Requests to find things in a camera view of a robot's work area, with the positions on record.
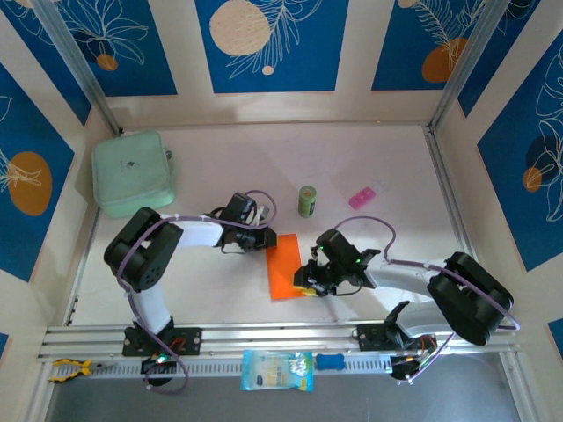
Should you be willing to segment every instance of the small green cylinder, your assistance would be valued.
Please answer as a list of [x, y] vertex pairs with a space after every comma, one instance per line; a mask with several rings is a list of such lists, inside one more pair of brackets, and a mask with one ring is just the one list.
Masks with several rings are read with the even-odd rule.
[[303, 186], [299, 189], [299, 215], [304, 218], [310, 217], [315, 210], [317, 201], [317, 190], [313, 186]]

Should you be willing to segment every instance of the snack bag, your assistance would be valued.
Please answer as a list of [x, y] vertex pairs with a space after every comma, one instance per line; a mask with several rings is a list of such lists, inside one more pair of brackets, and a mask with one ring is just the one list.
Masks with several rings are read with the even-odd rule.
[[313, 354], [245, 350], [240, 387], [313, 391]]

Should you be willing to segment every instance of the white table surface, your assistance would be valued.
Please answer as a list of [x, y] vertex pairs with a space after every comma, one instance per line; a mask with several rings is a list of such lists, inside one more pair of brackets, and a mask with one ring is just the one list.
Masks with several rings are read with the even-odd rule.
[[[297, 233], [304, 263], [316, 238], [352, 215], [378, 216], [395, 226], [394, 258], [447, 258], [459, 250], [421, 127], [275, 124], [190, 127], [160, 134], [179, 169], [177, 198], [162, 213], [199, 215], [225, 206], [236, 191], [262, 189], [278, 204], [272, 228], [278, 235]], [[318, 192], [308, 219], [297, 213], [303, 185]], [[377, 196], [354, 211], [347, 201], [365, 186], [376, 186]], [[255, 198], [259, 204], [267, 202]], [[101, 213], [73, 325], [131, 323], [127, 300], [102, 258], [127, 221]], [[390, 238], [386, 230], [368, 221], [341, 229], [360, 251], [383, 249]], [[273, 302], [264, 251], [225, 256], [217, 248], [177, 250], [160, 282], [177, 324], [379, 319], [400, 300], [417, 300], [380, 288], [349, 297]]]

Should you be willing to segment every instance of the yellow pliers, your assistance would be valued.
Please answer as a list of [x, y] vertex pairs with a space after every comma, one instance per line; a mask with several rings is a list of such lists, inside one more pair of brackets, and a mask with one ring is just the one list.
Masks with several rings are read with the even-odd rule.
[[73, 365], [79, 367], [79, 369], [69, 375], [65, 376], [52, 376], [49, 378], [51, 382], [66, 382], [72, 380], [80, 375], [88, 376], [92, 375], [94, 371], [104, 369], [106, 367], [112, 367], [117, 365], [117, 362], [95, 362], [93, 360], [74, 360], [74, 359], [59, 359], [53, 362], [54, 367], [60, 367], [61, 365]]

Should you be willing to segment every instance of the orange paper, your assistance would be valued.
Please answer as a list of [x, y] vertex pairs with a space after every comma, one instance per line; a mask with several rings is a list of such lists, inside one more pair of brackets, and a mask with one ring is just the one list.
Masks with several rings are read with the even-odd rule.
[[297, 235], [278, 236], [277, 246], [266, 249], [266, 260], [272, 300], [306, 296], [301, 290], [293, 287], [293, 276], [301, 267]]

